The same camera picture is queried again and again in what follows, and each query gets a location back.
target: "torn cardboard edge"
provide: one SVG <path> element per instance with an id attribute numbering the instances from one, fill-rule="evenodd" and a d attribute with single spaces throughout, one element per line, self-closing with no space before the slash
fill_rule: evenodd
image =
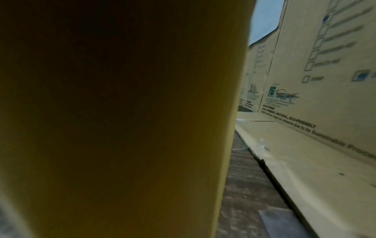
<path id="1" fill-rule="evenodd" d="M 372 183 L 376 172 L 371 166 L 279 123 L 252 120 L 244 113 L 238 117 L 247 117 L 248 121 L 237 122 L 236 132 L 313 234 L 322 238 L 375 237 L 372 204 L 376 202 L 376 189 Z M 260 134 L 264 145 L 259 142 Z M 284 134 L 289 138 L 279 140 Z M 308 147 L 288 148 L 294 141 L 297 147 Z"/>

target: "yellow surface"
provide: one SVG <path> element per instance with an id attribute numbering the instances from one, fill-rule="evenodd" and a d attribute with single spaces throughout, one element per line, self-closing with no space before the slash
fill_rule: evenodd
<path id="1" fill-rule="evenodd" d="M 254 0 L 0 7 L 0 201 L 27 237 L 214 237 Z"/>

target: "wooden surface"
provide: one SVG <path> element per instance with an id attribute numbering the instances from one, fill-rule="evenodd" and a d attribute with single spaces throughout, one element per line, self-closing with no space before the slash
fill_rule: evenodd
<path id="1" fill-rule="evenodd" d="M 259 211 L 288 206 L 235 133 L 216 238 L 268 238 Z"/>

